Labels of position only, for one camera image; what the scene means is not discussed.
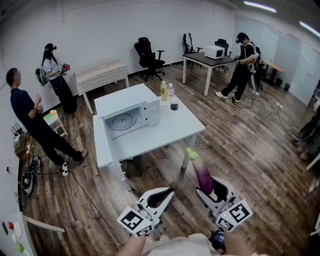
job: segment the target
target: white sneaker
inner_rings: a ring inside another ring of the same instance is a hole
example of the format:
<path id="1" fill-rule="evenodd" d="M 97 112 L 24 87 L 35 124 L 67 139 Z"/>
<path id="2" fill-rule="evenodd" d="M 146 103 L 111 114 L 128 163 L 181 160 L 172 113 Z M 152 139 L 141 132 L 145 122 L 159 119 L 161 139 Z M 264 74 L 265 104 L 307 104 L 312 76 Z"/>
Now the white sneaker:
<path id="1" fill-rule="evenodd" d="M 217 92 L 215 93 L 215 95 L 217 95 L 219 98 L 228 99 L 228 96 L 224 96 L 224 95 L 221 93 L 221 91 L 217 91 Z"/>

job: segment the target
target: human hand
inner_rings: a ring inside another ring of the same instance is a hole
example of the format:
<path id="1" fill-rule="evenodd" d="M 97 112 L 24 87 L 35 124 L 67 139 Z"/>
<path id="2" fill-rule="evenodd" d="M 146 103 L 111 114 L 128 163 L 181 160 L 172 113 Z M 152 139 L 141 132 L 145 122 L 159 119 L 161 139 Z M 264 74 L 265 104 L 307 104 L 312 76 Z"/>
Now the human hand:
<path id="1" fill-rule="evenodd" d="M 42 101 L 41 96 L 40 96 L 39 94 L 37 94 L 37 95 L 35 96 L 35 103 L 36 103 L 36 104 L 39 104 L 41 101 Z"/>

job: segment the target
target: black office chair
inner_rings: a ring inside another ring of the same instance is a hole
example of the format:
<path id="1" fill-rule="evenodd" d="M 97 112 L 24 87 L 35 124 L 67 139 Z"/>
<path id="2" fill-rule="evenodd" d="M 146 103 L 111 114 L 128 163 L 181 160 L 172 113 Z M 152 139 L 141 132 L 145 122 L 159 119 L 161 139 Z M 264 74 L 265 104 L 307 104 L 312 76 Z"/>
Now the black office chair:
<path id="1" fill-rule="evenodd" d="M 218 41 L 215 41 L 214 44 L 216 46 L 220 46 L 220 47 L 224 48 L 224 55 L 230 57 L 231 51 L 229 51 L 229 54 L 228 54 L 229 44 L 227 44 L 226 40 L 218 39 Z M 222 68 L 224 70 L 224 72 L 227 72 L 227 70 L 229 69 L 227 66 L 217 66 L 217 67 L 214 67 L 213 70 L 216 70 L 216 69 L 220 70 L 220 68 Z"/>
<path id="2" fill-rule="evenodd" d="M 148 38 L 146 37 L 140 37 L 138 39 L 138 42 L 134 44 L 134 48 L 138 52 L 140 56 L 139 64 L 143 68 L 148 68 L 147 70 L 144 70 L 141 72 L 141 76 L 143 77 L 144 74 L 147 74 L 146 78 L 144 79 L 146 82 L 148 81 L 148 77 L 150 76 L 156 76 L 162 80 L 160 76 L 157 74 L 162 73 L 163 75 L 165 72 L 162 71 L 156 71 L 156 69 L 161 68 L 165 62 L 163 60 L 160 60 L 161 53 L 164 52 L 164 50 L 157 50 L 159 52 L 159 58 L 156 59 L 156 53 L 152 52 L 151 50 L 151 43 Z"/>
<path id="3" fill-rule="evenodd" d="M 194 46 L 192 44 L 192 37 L 191 37 L 191 34 L 189 34 L 189 37 L 190 37 L 190 43 L 191 45 L 187 44 L 187 34 L 184 34 L 183 35 L 183 45 L 184 45 L 184 54 L 192 54 L 192 53 L 198 53 L 200 50 L 202 50 L 203 48 L 201 47 L 196 47 L 197 50 L 194 49 Z M 194 68 L 194 62 L 192 61 L 191 62 L 191 68 L 193 69 Z"/>

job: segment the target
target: white microwave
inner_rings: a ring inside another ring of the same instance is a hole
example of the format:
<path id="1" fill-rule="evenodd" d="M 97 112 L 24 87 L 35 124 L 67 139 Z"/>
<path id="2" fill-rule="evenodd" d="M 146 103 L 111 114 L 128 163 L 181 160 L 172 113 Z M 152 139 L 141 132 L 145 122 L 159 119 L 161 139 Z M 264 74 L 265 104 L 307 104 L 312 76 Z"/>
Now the white microwave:
<path id="1" fill-rule="evenodd" d="M 225 48 L 216 45 L 206 46 L 204 55 L 211 59 L 218 60 L 225 56 L 225 50 Z"/>

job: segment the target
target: plastic bottle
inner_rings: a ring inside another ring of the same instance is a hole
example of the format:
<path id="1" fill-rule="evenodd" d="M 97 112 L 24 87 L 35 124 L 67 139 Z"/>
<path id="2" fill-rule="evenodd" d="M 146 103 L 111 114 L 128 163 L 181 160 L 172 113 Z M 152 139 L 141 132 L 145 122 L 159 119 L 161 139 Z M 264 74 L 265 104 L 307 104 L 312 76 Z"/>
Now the plastic bottle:
<path id="1" fill-rule="evenodd" d="M 161 100 L 166 101 L 168 99 L 168 88 L 166 81 L 162 81 L 161 84 Z"/>
<path id="2" fill-rule="evenodd" d="M 171 101 L 175 96 L 175 89 L 174 85 L 172 83 L 169 83 L 169 88 L 168 88 L 168 99 Z"/>

